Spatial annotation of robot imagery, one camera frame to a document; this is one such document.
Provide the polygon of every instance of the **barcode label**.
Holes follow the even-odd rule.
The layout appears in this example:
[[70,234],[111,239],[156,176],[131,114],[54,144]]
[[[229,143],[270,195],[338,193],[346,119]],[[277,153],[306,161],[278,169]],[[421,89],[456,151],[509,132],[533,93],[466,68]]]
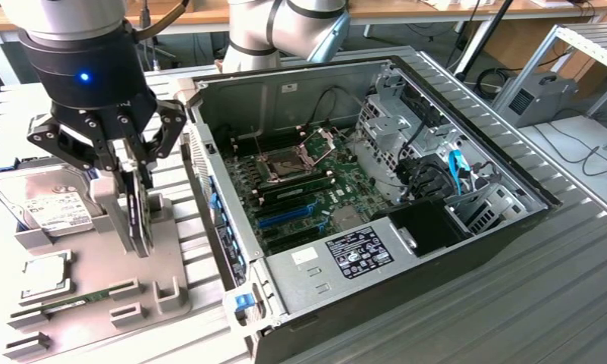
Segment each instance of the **barcode label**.
[[43,231],[56,231],[92,222],[79,192],[39,196],[26,201],[26,208]]

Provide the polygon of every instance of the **gray device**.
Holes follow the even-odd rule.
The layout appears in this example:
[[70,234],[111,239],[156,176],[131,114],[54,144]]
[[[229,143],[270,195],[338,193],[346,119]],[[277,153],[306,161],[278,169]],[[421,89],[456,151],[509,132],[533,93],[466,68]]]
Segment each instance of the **gray device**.
[[[513,77],[506,81],[505,89],[516,79]],[[500,115],[516,127],[546,123],[577,92],[576,81],[561,77],[556,72],[533,74],[526,78],[518,94]]]
[[469,272],[561,204],[395,56],[183,91],[225,310],[257,363]]

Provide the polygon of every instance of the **hard drive label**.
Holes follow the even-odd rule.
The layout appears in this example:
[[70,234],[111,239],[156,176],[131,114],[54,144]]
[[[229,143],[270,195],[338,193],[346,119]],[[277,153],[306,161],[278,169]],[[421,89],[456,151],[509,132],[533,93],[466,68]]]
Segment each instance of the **hard drive label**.
[[44,231],[56,231],[92,222],[79,192],[44,195],[27,200],[24,205]]
[[373,227],[326,242],[342,274],[349,279],[394,262]]

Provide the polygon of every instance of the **aluminum workbench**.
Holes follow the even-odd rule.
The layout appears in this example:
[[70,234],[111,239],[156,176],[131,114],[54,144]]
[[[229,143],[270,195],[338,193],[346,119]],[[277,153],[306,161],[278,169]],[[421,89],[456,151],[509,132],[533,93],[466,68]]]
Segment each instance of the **aluminum workbench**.
[[[607,212],[566,169],[497,117],[474,93],[410,47],[339,54],[337,59],[399,55],[453,101],[510,156],[564,201],[564,207],[481,268],[322,344],[293,363],[607,362]],[[214,72],[198,67],[152,74],[167,97],[171,77]],[[0,92],[0,129],[48,107],[40,85]],[[250,362],[229,328],[221,276],[205,237],[179,154],[154,175],[174,201],[194,311],[44,362]],[[16,246],[0,240],[0,249]],[[0,323],[0,343],[8,335]]]

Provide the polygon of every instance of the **motherboard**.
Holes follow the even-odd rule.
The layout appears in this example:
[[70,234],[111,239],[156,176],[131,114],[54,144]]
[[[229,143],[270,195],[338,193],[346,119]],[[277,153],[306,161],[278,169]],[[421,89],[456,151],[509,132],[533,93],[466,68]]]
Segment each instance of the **motherboard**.
[[263,151],[257,140],[259,153],[225,159],[270,255],[358,227],[391,205],[361,168],[351,135],[319,127],[301,139],[294,146]]

